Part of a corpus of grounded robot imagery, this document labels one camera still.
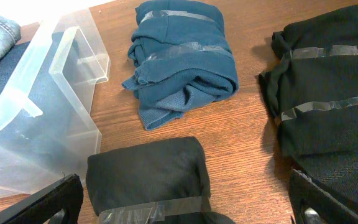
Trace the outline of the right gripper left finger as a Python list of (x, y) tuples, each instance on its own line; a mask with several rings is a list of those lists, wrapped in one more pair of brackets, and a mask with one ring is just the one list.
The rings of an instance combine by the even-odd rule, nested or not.
[(77, 224), (83, 199), (80, 177), (70, 174), (0, 211), (0, 224)]

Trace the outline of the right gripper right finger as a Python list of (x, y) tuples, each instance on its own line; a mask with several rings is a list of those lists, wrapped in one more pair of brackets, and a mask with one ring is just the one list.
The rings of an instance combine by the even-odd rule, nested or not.
[(358, 224), (358, 203), (344, 198), (300, 170), (291, 170), (288, 194), (293, 223)]

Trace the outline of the small black taped garment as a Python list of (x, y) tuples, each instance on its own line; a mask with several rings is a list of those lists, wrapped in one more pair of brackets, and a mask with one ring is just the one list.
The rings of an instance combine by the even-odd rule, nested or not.
[(195, 137), (90, 156), (86, 186), (99, 223), (232, 223), (211, 209), (205, 154)]

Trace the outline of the large black taped garment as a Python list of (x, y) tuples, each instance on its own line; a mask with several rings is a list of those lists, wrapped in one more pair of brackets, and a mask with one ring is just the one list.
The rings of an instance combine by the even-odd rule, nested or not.
[(282, 154), (358, 203), (358, 5), (274, 32), (259, 83)]

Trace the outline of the teal taped shirt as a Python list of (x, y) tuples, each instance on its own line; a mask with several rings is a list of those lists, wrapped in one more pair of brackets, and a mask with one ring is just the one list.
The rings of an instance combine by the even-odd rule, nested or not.
[(146, 130), (236, 93), (236, 64), (216, 6), (146, 1), (135, 11), (138, 28), (127, 53), (135, 72), (122, 86), (139, 100)]

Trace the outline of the clear plastic storage container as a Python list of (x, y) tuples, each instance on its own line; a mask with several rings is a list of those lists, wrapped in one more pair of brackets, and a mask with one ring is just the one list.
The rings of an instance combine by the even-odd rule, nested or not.
[(89, 9), (41, 23), (0, 60), (0, 198), (85, 177), (101, 133), (94, 90), (111, 61)]

